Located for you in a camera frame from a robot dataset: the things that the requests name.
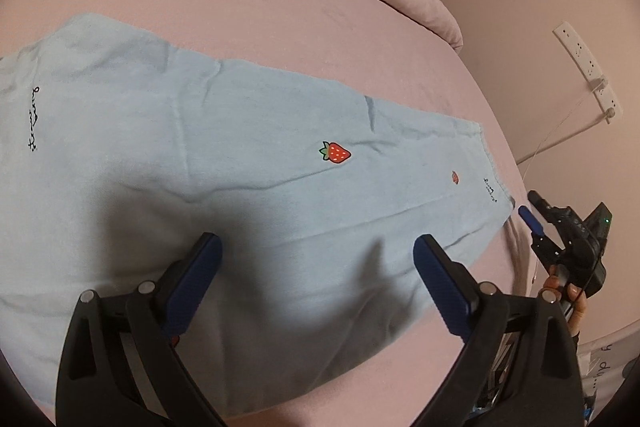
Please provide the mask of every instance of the hand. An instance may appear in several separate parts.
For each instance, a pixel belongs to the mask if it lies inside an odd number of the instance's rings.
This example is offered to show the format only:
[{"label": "hand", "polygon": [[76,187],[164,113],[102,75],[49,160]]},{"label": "hand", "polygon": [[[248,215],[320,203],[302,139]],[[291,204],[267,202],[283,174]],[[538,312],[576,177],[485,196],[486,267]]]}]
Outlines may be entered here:
[{"label": "hand", "polygon": [[[556,294],[556,297],[559,300],[562,298],[562,295],[558,291],[558,288],[560,287],[560,280],[558,279],[558,277],[556,277],[555,265],[549,268],[549,273],[550,275],[548,279],[546,279],[542,289],[551,290],[553,293]],[[569,296],[569,299],[572,302],[574,302],[579,294],[580,294],[580,288],[577,288],[573,284],[570,284],[569,288],[567,288],[567,295]],[[568,321],[569,332],[571,333],[572,337],[574,337],[580,332],[580,322],[582,321],[582,319],[586,314],[587,314],[587,295],[582,293],[582,295],[580,295],[580,298],[575,303],[574,313],[571,315],[571,318],[569,318],[569,321]]]}]

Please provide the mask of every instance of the white cable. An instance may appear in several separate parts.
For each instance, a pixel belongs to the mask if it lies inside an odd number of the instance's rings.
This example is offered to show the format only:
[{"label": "white cable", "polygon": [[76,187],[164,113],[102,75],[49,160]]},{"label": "white cable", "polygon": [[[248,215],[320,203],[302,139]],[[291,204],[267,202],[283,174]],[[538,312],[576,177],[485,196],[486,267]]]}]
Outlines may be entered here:
[{"label": "white cable", "polygon": [[571,110],[571,111],[569,111],[569,114],[568,114],[566,117],[562,118],[562,121],[561,121],[558,125],[556,125],[556,126],[555,126],[555,127],[554,127],[550,132],[549,132],[549,134],[547,134],[547,135],[546,135],[545,139],[543,139],[543,140],[542,140],[542,142],[540,142],[540,144],[539,144],[539,145],[538,145],[538,147],[536,148],[535,152],[533,153],[533,156],[531,156],[531,161],[529,162],[529,165],[527,165],[527,168],[525,169],[524,174],[522,175],[522,181],[524,181],[524,180],[525,180],[525,178],[527,177],[527,172],[529,172],[529,169],[530,169],[530,167],[531,167],[531,165],[532,165],[533,161],[536,159],[536,156],[537,156],[537,155],[538,155],[538,153],[540,152],[541,147],[546,143],[546,141],[547,141],[549,138],[551,138],[551,135],[552,135],[553,133],[555,133],[555,132],[560,128],[560,126],[561,126],[564,122],[566,122],[566,121],[569,119],[569,117],[570,117],[570,116],[571,116],[571,115],[572,115],[572,114],[573,114],[573,113],[574,113],[574,112],[575,112],[575,111],[576,111],[576,110],[577,110],[577,109],[582,105],[582,103],[583,103],[585,100],[587,100],[587,98],[589,98],[589,96],[591,96],[593,93],[595,93],[597,90],[599,90],[602,86],[604,86],[604,84],[605,84],[606,82],[607,82],[607,81],[606,81],[606,79],[604,79],[604,78],[603,78],[603,79],[602,79],[602,81],[601,81],[601,82],[600,82],[596,87],[594,87],[594,88],[593,88],[593,90],[592,90],[591,92],[589,92],[588,94],[585,94],[585,95],[584,95],[580,100],[578,100],[578,103],[574,106],[574,108],[572,108],[572,110]]},{"label": "white cable", "polygon": [[[540,144],[538,145],[538,147],[536,148],[536,150],[534,151],[534,153],[532,155],[527,155],[524,156],[524,158],[522,158],[521,160],[519,160],[517,162],[517,165],[520,165],[523,162],[526,162],[526,160],[528,160],[529,158],[531,158],[531,161],[529,162],[529,165],[527,165],[527,168],[524,171],[524,174],[522,175],[522,181],[524,182],[524,179],[527,177],[527,172],[529,172],[529,168],[531,167],[533,161],[536,159],[536,156],[538,155],[538,153],[540,152],[540,150],[542,149],[542,146],[546,143],[546,141],[551,138],[551,135],[553,133],[555,133],[558,129],[560,129],[560,126],[569,119],[569,117],[582,105],[582,102],[584,102],[585,100],[587,100],[587,98],[589,98],[593,93],[595,93],[597,90],[599,90],[601,87],[604,87],[607,85],[607,79],[606,78],[602,78],[600,83],[594,87],[591,92],[585,94],[580,100],[578,100],[578,103],[575,105],[574,108],[572,108],[571,111],[569,111],[569,114],[562,118],[562,121],[556,125],[549,134],[546,135],[545,139],[542,140],[542,142],[540,142]],[[561,144],[562,142],[565,142],[567,140],[569,140],[570,138],[574,137],[576,134],[580,134],[581,132],[584,132],[588,129],[590,129],[591,127],[593,127],[596,124],[599,124],[602,120],[605,120],[606,118],[612,118],[609,116],[609,113],[607,112],[607,114],[600,120],[597,120],[594,124],[587,126],[586,128],[580,129],[580,131],[578,131],[577,133],[573,133],[572,135],[562,139],[562,140],[558,140],[558,142],[555,142],[553,144],[551,144],[549,147],[545,148],[544,150],[549,150],[551,149],[551,147],[555,147],[556,145]],[[536,282],[536,279],[538,277],[538,267],[540,266],[540,259],[538,259],[538,257],[536,256],[536,267],[535,270],[533,271],[533,279],[531,280],[531,284],[533,284],[534,282]]]}]

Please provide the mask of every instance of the pink wall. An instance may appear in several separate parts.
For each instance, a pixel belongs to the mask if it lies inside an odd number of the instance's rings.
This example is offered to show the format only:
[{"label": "pink wall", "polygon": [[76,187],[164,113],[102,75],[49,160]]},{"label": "pink wall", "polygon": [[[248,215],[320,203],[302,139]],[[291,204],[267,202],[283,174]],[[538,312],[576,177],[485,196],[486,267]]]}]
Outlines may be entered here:
[{"label": "pink wall", "polygon": [[[516,158],[569,112],[588,84],[552,30],[569,21],[590,47],[625,114],[542,153],[527,188],[582,216],[601,200],[613,213],[604,289],[590,299],[581,341],[640,319],[640,0],[443,0],[462,28],[461,57],[491,104]],[[561,127],[601,114],[594,97]]]}]

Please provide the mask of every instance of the finger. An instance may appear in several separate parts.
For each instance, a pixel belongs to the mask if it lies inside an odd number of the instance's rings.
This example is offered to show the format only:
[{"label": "finger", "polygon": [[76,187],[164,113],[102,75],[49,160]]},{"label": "finger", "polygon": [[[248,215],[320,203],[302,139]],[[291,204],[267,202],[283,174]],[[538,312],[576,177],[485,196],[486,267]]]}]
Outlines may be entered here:
[{"label": "finger", "polygon": [[574,337],[580,332],[580,322],[582,321],[585,315],[586,315],[586,311],[584,310],[579,311],[578,309],[574,309],[574,312],[572,313],[571,317],[569,317],[569,320],[567,321],[567,326],[569,326],[569,332],[571,333],[572,337]]},{"label": "finger", "polygon": [[582,292],[580,288],[574,286],[573,284],[570,284],[569,288],[567,289],[567,293],[569,295],[569,298],[572,301],[575,301],[576,311],[579,311],[581,313],[584,313],[587,311],[587,295],[584,292]]},{"label": "finger", "polygon": [[552,290],[554,290],[560,286],[560,279],[558,279],[558,277],[556,277],[555,275],[547,277],[543,286],[545,288],[551,288]]}]

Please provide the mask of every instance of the electrical socket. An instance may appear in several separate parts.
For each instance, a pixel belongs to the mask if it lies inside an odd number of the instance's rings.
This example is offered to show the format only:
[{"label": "electrical socket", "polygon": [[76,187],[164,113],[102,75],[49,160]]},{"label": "electrical socket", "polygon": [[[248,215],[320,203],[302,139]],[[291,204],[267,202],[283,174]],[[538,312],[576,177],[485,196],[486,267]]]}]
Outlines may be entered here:
[{"label": "electrical socket", "polygon": [[[598,64],[598,61],[593,56],[581,36],[578,35],[568,22],[563,22],[559,25],[558,28],[554,30],[554,33],[571,55],[571,58],[578,66],[578,69],[582,72],[582,76],[584,76],[585,80],[590,86],[596,86],[597,81],[603,78],[604,74],[602,73],[602,69]],[[596,90],[594,95],[604,113],[607,112],[607,109],[613,108],[615,110],[615,117],[622,116],[622,106],[620,105],[618,97],[613,91],[608,79],[607,85]]]}]

